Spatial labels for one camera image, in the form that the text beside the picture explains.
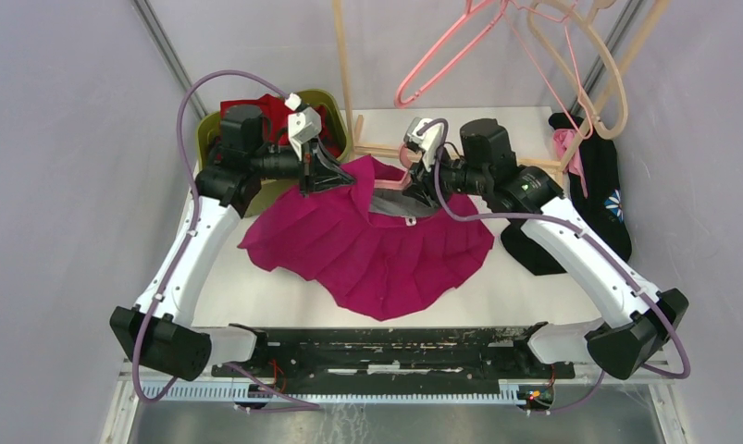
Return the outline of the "pink hanger of magenta skirt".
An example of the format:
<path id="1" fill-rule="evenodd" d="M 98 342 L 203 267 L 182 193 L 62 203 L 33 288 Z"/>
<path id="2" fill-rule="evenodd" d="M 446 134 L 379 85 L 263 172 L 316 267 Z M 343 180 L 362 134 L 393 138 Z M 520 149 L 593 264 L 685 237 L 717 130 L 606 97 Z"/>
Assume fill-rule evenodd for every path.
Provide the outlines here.
<path id="1" fill-rule="evenodd" d="M 411 169 L 415 165 L 415 160 L 411 158 L 411 151 L 406 143 L 402 143 L 397 149 L 386 149 L 383 154 L 396 154 L 399 160 L 399 167 L 392 166 L 383 162 L 379 163 L 375 170 L 375 184 L 377 190 L 385 191 L 403 191 L 411 183 Z"/>

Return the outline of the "red dress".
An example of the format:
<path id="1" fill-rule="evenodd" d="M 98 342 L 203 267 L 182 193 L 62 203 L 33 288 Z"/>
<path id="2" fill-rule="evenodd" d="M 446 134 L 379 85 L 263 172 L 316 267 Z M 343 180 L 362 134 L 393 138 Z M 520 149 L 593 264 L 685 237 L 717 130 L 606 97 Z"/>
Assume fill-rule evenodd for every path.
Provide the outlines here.
<path id="1" fill-rule="evenodd" d="M 297 94 L 320 115 L 322 130 L 319 138 L 325 148 L 337 159 L 341 158 L 346 146 L 347 136 L 345 126 L 341 120 L 338 104 L 332 94 L 320 89 L 309 89 Z M 287 144 L 289 139 L 285 130 L 289 108 L 281 98 L 269 93 L 257 99 L 226 100 L 220 103 L 220 115 L 224 117 L 229 109 L 235 105 L 255 105 L 269 120 L 264 128 L 267 139 L 272 141 L 274 135 L 279 136 L 280 144 Z"/>

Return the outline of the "pink plastic hanger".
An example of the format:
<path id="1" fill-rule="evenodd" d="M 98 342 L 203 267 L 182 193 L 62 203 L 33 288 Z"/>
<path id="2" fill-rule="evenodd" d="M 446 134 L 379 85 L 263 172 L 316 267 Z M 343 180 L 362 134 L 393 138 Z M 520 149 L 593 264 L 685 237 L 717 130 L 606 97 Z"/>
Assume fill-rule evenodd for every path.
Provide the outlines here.
<path id="1" fill-rule="evenodd" d="M 451 73 L 502 22 L 509 1 L 462 1 L 458 16 L 416 60 L 393 96 L 396 108 L 412 107 Z"/>

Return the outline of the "magenta pleated skirt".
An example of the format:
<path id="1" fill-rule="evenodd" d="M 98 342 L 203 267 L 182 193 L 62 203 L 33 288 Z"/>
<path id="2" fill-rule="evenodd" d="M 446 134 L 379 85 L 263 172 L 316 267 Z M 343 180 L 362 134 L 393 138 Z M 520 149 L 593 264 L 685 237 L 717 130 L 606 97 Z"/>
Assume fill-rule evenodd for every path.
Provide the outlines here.
<path id="1" fill-rule="evenodd" d="M 380 161 L 364 156 L 344 170 L 356 183 L 302 196 L 281 194 L 248 228 L 239 248 L 265 271 L 316 281 L 335 303 L 384 321 L 427 309 L 483 266 L 494 237 L 480 221 L 368 211 Z"/>

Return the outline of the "beige plastic hanger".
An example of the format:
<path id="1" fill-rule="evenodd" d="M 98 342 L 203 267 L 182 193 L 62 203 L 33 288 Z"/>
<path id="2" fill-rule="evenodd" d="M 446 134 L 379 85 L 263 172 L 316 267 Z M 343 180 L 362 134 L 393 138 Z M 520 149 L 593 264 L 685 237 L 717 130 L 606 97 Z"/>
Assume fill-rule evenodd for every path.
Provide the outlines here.
<path id="1" fill-rule="evenodd" d="M 526 8 L 527 30 L 575 94 L 584 122 L 574 128 L 585 139 L 594 134 L 604 139 L 619 136 L 629 116 L 623 71 L 595 26 L 597 17 L 615 4 L 590 1 L 582 7 L 579 1 L 532 1 Z M 593 53 L 590 68 L 578 64 L 574 33 Z"/>

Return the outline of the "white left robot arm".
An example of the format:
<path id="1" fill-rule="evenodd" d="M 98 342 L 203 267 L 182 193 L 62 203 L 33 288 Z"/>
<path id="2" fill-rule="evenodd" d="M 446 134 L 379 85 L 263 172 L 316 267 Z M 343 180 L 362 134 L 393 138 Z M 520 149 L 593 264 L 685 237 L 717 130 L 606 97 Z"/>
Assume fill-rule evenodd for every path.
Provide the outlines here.
<path id="1" fill-rule="evenodd" d="M 255 105 L 235 105 L 219 121 L 196 175 L 196 198 L 152 282 L 130 307 L 116 307 L 109 325 L 137 367 L 193 381 L 207 367 L 234 361 L 259 376 L 270 362 L 250 328 L 193 327 L 198 298 L 220 248 L 272 179 L 298 182 L 309 195 L 354 184 L 321 141 L 322 117 L 305 104 L 288 105 L 282 129 Z"/>

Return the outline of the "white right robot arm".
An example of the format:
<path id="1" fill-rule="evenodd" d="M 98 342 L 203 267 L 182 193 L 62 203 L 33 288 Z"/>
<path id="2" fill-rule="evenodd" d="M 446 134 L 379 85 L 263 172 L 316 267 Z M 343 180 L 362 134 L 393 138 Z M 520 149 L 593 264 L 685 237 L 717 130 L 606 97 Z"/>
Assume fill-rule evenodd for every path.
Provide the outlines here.
<path id="1" fill-rule="evenodd" d="M 462 126 L 464 152 L 457 159 L 446 152 L 447 134 L 444 118 L 412 120 L 402 148 L 420 157 L 407 168 L 403 193 L 459 222 L 508 220 L 561 266 L 600 314 L 582 323 L 533 326 L 514 350 L 515 370 L 536 377 L 550 364 L 589 362 L 617 379 L 640 368 L 689 377 L 691 362 L 676 333 L 687 297 L 660 290 L 628 265 L 543 169 L 519 166 L 496 119 Z"/>

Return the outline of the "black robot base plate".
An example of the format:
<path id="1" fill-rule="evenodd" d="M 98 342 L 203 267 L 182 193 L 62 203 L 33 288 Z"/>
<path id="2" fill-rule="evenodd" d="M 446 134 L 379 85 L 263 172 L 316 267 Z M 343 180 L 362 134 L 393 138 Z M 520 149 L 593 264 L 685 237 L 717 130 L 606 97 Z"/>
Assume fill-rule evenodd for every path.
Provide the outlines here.
<path id="1" fill-rule="evenodd" d="M 596 381 L 577 358 L 547 364 L 525 341 L 533 327 L 265 327 L 253 357 L 211 376 L 273 378 L 296 395 L 481 395 L 501 382 Z"/>

